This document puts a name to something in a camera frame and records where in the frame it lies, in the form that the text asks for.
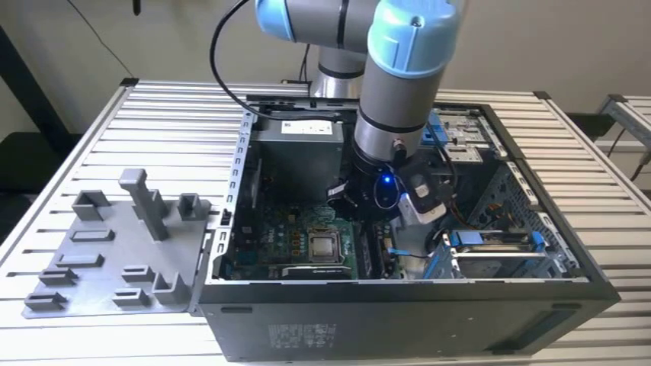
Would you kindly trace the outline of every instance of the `label sticker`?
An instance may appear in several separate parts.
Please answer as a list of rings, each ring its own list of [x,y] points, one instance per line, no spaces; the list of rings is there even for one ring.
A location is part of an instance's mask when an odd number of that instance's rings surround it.
[[[274,348],[332,348],[336,324],[272,324],[268,336]]]
[[[328,120],[284,120],[280,132],[291,135],[332,135]]]

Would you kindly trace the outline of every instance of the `motherboard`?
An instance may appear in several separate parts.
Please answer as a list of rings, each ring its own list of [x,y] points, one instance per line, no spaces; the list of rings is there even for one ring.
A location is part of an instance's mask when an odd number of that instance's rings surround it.
[[[259,239],[236,248],[234,279],[358,278],[354,225],[322,204],[266,204]]]

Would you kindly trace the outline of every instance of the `light blue robot joint cap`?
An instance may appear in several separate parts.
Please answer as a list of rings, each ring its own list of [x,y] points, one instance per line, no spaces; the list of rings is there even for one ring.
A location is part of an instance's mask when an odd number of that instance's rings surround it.
[[[459,24],[447,0],[382,0],[368,31],[371,58],[399,78],[432,76],[452,59]]]
[[[266,34],[295,41],[286,0],[255,0],[255,16]]]

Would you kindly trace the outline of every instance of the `metal table frame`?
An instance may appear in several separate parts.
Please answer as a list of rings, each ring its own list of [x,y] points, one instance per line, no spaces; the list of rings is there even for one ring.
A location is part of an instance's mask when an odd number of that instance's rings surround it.
[[[651,97],[608,95],[598,113],[608,114],[651,149]]]
[[[234,90],[239,95],[307,92],[302,85],[234,85]],[[531,358],[356,364],[649,364],[651,202],[551,99],[530,92],[450,90],[438,99],[495,109],[623,300]],[[126,166],[144,167],[150,188],[164,196],[195,191],[219,210],[240,120],[240,108],[211,84],[140,81],[116,91],[0,246],[0,361],[226,363],[206,320],[188,314],[26,320],[20,312],[71,224],[80,189],[103,189],[110,199],[124,200],[119,172]]]

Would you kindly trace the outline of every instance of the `black computer chassis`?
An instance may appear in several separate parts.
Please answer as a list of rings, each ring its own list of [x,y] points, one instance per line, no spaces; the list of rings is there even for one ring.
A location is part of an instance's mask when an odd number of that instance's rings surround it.
[[[342,111],[358,101],[250,96],[263,110]],[[588,281],[507,283],[206,284],[195,314],[206,316],[228,361],[307,361],[531,355],[619,301],[524,154],[487,104],[436,103],[482,111],[538,196]],[[204,283],[211,245],[199,267]]]

